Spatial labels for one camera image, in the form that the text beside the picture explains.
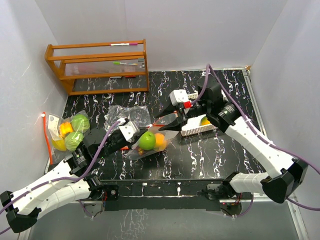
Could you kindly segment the clear red zip bag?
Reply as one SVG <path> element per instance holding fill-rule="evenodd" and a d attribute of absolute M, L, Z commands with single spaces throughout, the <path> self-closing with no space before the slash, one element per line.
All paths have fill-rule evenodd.
<path fill-rule="evenodd" d="M 89 116 L 84 110 L 68 118 L 48 112 L 43 112 L 41 117 L 50 166 L 74 152 L 91 128 Z"/>

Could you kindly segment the green lime fruit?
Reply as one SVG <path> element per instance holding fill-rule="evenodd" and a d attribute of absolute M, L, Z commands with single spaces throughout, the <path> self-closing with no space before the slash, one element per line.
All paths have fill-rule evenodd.
<path fill-rule="evenodd" d="M 140 137 L 138 146 L 145 151 L 149 151 L 154 148 L 155 143 L 155 134 L 150 131 L 147 131 Z"/>

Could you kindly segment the light green cabbage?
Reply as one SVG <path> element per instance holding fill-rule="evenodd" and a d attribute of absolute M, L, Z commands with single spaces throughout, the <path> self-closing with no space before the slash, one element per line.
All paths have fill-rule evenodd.
<path fill-rule="evenodd" d="M 77 114 L 72 118 L 71 126 L 74 131 L 80 132 L 83 134 L 90 129 L 90 122 L 85 115 Z"/>

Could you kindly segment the red tomato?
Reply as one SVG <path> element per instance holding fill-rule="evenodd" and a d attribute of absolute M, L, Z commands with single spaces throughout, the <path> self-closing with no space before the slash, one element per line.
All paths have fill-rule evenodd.
<path fill-rule="evenodd" d="M 138 153 L 140 156 L 142 156 L 142 155 L 144 155 L 144 154 L 146 153 L 146 151 L 143 150 L 142 148 L 138 148 L 138 149 L 137 149 L 137 153 Z"/>

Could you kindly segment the yellow bell pepper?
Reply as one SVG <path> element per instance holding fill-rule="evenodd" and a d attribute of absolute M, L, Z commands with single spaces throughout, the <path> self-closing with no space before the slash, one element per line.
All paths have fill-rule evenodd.
<path fill-rule="evenodd" d="M 58 131 L 59 136 L 64 139 L 69 133 L 72 133 L 74 130 L 72 124 L 66 121 L 59 125 Z"/>

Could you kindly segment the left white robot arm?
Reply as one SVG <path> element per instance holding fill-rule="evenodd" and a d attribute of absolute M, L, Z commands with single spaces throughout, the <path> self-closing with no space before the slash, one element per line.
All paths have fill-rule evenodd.
<path fill-rule="evenodd" d="M 91 173 L 97 159 L 131 147 L 146 130 L 128 125 L 113 132 L 92 129 L 70 156 L 38 180 L 20 190 L 1 193 L 1 212 L 6 213 L 8 229 L 21 233 L 47 213 L 66 204 L 101 198 L 108 189 Z"/>

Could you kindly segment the dark green cabbage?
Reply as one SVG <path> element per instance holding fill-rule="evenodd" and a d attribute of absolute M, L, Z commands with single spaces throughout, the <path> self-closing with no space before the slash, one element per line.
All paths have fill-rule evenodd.
<path fill-rule="evenodd" d="M 81 132 L 74 131 L 69 133 L 64 139 L 66 149 L 70 152 L 74 152 L 83 141 L 83 138 L 84 135 Z"/>

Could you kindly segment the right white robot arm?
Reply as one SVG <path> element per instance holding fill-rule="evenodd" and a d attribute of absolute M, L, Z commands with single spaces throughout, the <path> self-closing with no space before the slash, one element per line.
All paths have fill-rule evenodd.
<path fill-rule="evenodd" d="M 282 204 L 302 183 L 308 165 L 298 157 L 272 147 L 268 139 L 244 118 L 236 105 L 224 99 L 222 86 L 214 78 L 197 82 L 200 96 L 191 103 L 183 89 L 169 94 L 168 105 L 157 118 L 177 113 L 176 119 L 160 130 L 180 131 L 189 118 L 206 115 L 209 122 L 241 144 L 265 169 L 264 173 L 233 172 L 214 191 L 221 197 L 235 198 L 240 193 L 265 194 Z"/>

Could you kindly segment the orange fruit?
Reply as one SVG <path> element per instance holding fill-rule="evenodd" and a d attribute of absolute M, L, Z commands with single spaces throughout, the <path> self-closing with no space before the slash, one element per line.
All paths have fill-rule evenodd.
<path fill-rule="evenodd" d="M 155 135 L 155 151 L 163 151 L 167 147 L 167 141 L 165 139 L 165 135 L 161 133 L 156 133 Z"/>

